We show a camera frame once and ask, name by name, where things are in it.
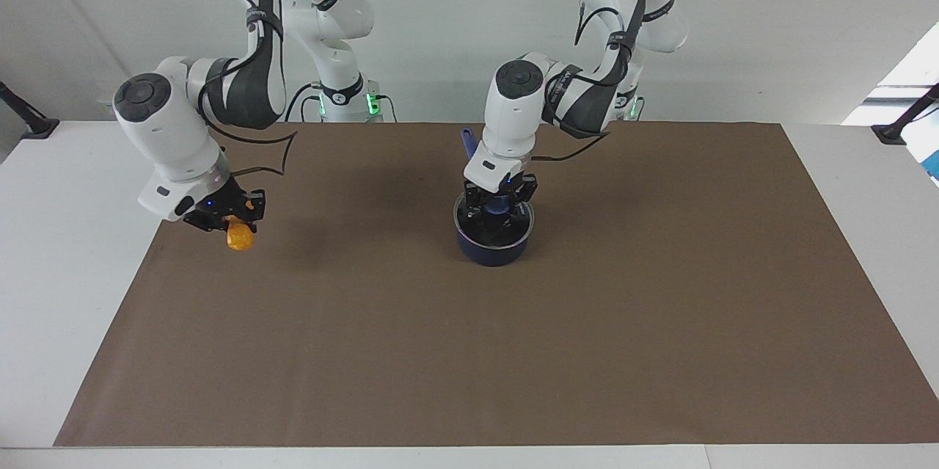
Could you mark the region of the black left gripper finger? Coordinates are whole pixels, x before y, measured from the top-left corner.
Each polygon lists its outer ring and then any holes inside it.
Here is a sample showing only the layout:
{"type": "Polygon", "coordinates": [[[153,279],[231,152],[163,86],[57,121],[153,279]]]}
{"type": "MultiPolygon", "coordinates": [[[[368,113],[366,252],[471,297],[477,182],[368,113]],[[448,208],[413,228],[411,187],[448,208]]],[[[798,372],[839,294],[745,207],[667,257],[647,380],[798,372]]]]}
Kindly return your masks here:
{"type": "Polygon", "coordinates": [[[490,201],[491,192],[479,186],[465,186],[463,191],[462,222],[465,225],[486,224],[484,206],[490,201]]]}
{"type": "Polygon", "coordinates": [[[538,179],[534,174],[516,174],[506,177],[505,190],[509,209],[507,224],[530,224],[533,218],[530,201],[538,188],[538,179]]]}

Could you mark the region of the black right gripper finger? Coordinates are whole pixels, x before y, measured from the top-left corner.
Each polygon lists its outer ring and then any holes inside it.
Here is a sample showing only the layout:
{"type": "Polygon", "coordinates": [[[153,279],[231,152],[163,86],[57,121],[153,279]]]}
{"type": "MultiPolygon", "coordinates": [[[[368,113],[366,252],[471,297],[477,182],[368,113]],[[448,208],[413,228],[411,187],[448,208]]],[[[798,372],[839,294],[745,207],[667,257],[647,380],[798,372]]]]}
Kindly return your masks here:
{"type": "Polygon", "coordinates": [[[226,232],[228,216],[233,213],[235,199],[223,194],[210,194],[183,215],[185,224],[205,231],[226,232]]]}
{"type": "Polygon", "coordinates": [[[222,217],[235,216],[245,224],[254,224],[264,217],[266,204],[265,190],[245,191],[235,177],[229,177],[220,189],[220,215],[222,217]]]}

